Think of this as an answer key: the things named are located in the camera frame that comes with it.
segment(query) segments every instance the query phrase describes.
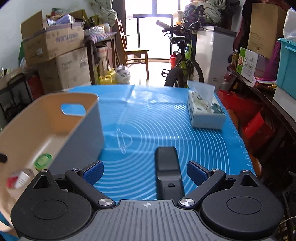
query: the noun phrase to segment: red cylinder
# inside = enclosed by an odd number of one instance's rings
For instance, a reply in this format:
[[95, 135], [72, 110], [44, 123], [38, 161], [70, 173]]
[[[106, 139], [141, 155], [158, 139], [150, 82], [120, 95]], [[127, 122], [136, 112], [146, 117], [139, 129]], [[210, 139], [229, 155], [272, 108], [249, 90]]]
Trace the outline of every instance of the red cylinder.
[[173, 69], [176, 67], [177, 64], [177, 58], [174, 55], [170, 56], [170, 68]]

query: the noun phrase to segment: bicycle tire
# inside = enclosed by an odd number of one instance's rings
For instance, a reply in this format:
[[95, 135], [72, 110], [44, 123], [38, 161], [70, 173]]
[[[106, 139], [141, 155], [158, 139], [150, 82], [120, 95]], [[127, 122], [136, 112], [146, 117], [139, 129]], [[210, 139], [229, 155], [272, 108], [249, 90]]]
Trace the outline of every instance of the bicycle tire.
[[204, 83], [205, 82], [205, 78], [203, 76], [203, 72], [202, 72], [202, 69], [201, 69], [200, 65], [193, 58], [191, 58], [191, 63], [193, 64], [194, 68], [197, 71], [199, 82], [200, 83]]
[[184, 87], [184, 73], [181, 67], [175, 67], [170, 70], [166, 81], [165, 86], [173, 87], [174, 84], [176, 87]]

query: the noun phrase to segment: wooden shelf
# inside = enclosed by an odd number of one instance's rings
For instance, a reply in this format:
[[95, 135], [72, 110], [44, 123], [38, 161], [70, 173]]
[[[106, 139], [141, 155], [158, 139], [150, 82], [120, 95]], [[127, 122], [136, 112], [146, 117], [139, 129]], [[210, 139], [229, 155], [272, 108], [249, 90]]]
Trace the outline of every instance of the wooden shelf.
[[263, 93], [260, 89], [252, 86], [252, 84], [235, 70], [227, 67], [237, 79], [244, 83], [249, 89], [251, 89], [262, 102], [276, 115], [276, 117], [282, 122], [286, 127], [287, 131], [291, 134], [294, 140], [296, 140], [296, 122], [291, 116], [273, 99], [273, 96]]

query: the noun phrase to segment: gray ribbed plate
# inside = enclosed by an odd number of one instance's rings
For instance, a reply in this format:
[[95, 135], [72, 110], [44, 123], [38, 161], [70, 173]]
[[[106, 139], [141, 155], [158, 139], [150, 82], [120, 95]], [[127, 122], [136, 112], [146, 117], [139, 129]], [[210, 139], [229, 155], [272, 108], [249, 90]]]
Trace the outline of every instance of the gray ribbed plate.
[[100, 210], [82, 232], [65, 241], [225, 241], [210, 232], [193, 210], [172, 201], [121, 200]]

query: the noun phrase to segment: green bottle cap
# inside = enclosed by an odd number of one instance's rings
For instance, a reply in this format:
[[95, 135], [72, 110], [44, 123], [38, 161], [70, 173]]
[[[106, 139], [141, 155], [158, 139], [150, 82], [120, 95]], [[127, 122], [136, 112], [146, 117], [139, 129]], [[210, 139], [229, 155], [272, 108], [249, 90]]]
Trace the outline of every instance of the green bottle cap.
[[42, 169], [46, 169], [52, 159], [51, 154], [41, 154], [34, 163], [36, 170], [40, 172]]

